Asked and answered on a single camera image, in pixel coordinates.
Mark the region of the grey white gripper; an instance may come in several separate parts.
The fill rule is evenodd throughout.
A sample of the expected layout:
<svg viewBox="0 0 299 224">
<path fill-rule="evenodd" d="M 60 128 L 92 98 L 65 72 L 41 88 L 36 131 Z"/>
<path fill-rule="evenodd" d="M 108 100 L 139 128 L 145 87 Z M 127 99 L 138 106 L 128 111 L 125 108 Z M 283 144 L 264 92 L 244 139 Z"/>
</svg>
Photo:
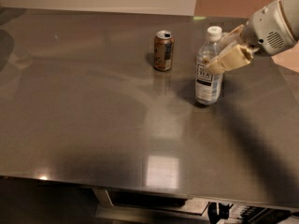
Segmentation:
<svg viewBox="0 0 299 224">
<path fill-rule="evenodd" d="M 212 75 L 223 74 L 250 64 L 253 50 L 245 41 L 264 53 L 273 56 L 297 44 L 297 0 L 276 0 L 255 12 L 247 21 L 245 28 L 241 24 L 221 39 L 225 48 L 211 59 L 206 70 Z"/>
</svg>

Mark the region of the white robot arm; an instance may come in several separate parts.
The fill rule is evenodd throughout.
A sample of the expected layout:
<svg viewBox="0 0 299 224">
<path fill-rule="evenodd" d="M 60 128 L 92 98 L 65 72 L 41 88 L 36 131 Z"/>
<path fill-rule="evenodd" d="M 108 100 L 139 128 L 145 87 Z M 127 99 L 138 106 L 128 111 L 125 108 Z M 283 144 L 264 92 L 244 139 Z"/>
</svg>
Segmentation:
<svg viewBox="0 0 299 224">
<path fill-rule="evenodd" d="M 222 40 L 221 52 L 206 65 L 212 75 L 251 63 L 255 53 L 277 55 L 299 39 L 299 0 L 275 0 L 256 11 Z"/>
</svg>

